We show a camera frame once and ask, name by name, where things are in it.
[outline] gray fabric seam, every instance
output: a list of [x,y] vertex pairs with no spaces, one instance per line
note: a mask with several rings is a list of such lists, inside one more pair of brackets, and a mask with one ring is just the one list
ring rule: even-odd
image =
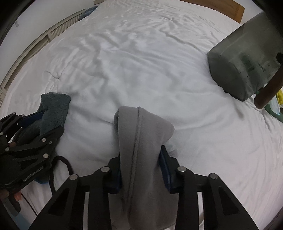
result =
[[137,132],[136,132],[134,154],[133,154],[133,158],[132,158],[131,179],[130,179],[130,186],[129,186],[129,192],[128,192],[128,199],[129,199],[128,218],[129,219],[130,219],[130,215],[131,215],[132,192],[134,190],[134,179],[135,179],[135,175],[136,175],[136,165],[137,165],[137,159],[138,159],[138,145],[139,145],[139,139],[140,139],[141,126],[142,126],[142,115],[140,113],[140,108],[138,107],[138,127],[137,127]]

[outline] brown handle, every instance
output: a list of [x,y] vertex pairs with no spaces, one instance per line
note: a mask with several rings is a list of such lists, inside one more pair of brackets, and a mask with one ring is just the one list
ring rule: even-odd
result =
[[267,85],[259,92],[254,98],[254,105],[258,109],[262,109],[272,100],[272,98],[283,87],[283,65],[275,73],[273,78],[267,83]]

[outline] wooden headboard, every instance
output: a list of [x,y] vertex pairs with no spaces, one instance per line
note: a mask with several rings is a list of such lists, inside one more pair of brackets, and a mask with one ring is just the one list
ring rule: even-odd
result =
[[240,23],[245,8],[233,0],[181,0],[192,4],[208,7],[225,14],[236,22]]

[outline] bed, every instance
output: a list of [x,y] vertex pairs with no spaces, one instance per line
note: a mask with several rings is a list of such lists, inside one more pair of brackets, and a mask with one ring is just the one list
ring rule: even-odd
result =
[[[216,10],[178,0],[107,0],[25,64],[0,117],[35,112],[43,93],[70,95],[56,152],[84,176],[119,152],[117,109],[141,106],[174,125],[166,148],[177,150],[179,163],[197,174],[217,173],[262,230],[283,206],[283,124],[256,109],[253,98],[241,102],[224,93],[206,56],[239,26]],[[54,174],[58,188],[67,168],[59,164]],[[22,192],[38,213],[51,197],[48,184],[34,181]],[[20,204],[32,222],[32,210]],[[120,213],[110,211],[119,229]]]

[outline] yellow cloth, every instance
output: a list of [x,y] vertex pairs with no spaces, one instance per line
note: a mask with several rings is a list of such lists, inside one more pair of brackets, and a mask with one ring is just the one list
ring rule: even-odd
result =
[[276,94],[276,98],[277,98],[277,101],[280,105],[283,104],[283,93],[282,93],[282,90],[279,90],[279,92]]

